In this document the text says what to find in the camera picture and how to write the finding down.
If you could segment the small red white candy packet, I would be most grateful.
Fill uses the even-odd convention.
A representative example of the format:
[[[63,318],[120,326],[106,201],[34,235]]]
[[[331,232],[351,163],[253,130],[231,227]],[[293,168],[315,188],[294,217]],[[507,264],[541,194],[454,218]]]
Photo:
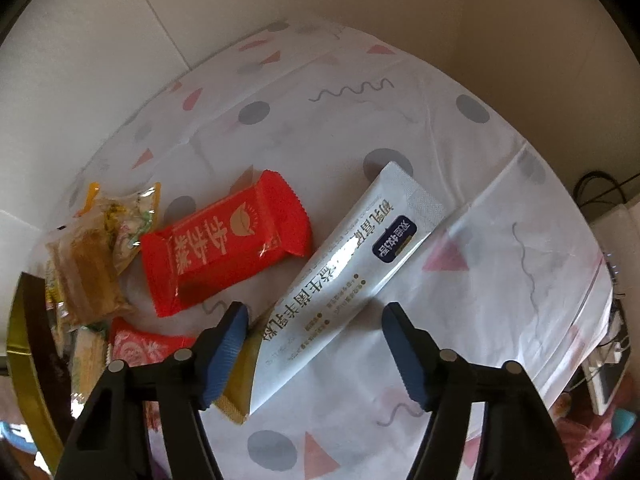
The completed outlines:
[[[131,367],[162,362],[180,349],[191,348],[195,342],[188,336],[144,332],[123,318],[114,318],[110,338],[111,360],[122,360]]]

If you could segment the clear brown pastry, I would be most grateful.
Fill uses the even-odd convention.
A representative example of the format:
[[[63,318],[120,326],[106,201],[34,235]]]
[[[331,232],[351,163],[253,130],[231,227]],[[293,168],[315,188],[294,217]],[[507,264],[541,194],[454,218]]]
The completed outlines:
[[[86,214],[46,241],[67,323],[108,321],[132,311],[122,294],[102,212]]]

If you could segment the large red snack packet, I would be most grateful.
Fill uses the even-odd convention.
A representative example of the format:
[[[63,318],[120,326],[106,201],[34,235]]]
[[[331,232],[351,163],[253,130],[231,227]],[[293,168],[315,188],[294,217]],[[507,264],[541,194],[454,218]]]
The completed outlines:
[[[306,210],[275,171],[186,218],[142,236],[142,264],[155,312],[168,318],[289,256],[307,258]]]

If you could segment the clear orange-edged snack packet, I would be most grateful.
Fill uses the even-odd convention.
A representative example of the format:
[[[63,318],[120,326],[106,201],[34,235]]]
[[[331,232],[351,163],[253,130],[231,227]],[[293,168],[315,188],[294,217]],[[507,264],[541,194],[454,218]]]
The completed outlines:
[[[94,203],[102,212],[108,247],[117,274],[122,274],[141,249],[141,239],[157,225],[162,185],[124,197],[100,195]]]

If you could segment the white milk powder stick pack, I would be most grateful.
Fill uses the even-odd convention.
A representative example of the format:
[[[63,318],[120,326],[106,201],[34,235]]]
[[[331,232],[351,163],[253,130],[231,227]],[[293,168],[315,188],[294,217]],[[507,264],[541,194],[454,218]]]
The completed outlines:
[[[444,218],[444,206],[389,162],[260,323],[243,415],[318,356]]]

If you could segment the gold metal tin box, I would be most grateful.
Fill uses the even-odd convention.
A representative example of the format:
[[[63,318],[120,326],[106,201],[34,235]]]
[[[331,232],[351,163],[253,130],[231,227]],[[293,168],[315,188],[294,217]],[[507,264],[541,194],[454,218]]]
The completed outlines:
[[[6,336],[6,359],[17,405],[38,451],[56,471],[72,430],[70,371],[49,327],[42,278],[18,279]]]

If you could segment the patterned white tablecloth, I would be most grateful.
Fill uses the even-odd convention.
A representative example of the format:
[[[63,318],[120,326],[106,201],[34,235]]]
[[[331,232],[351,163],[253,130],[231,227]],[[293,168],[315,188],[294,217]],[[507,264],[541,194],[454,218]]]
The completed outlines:
[[[246,422],[203,422],[228,479],[402,479],[427,414],[410,401],[380,329],[411,321],[472,363],[520,362],[545,404],[603,337],[612,285],[589,226],[535,149],[457,81],[358,30],[289,21],[182,76],[78,174],[47,228],[90,183],[159,183],[180,218],[274,170],[325,240],[396,162],[446,221],[367,307]]]

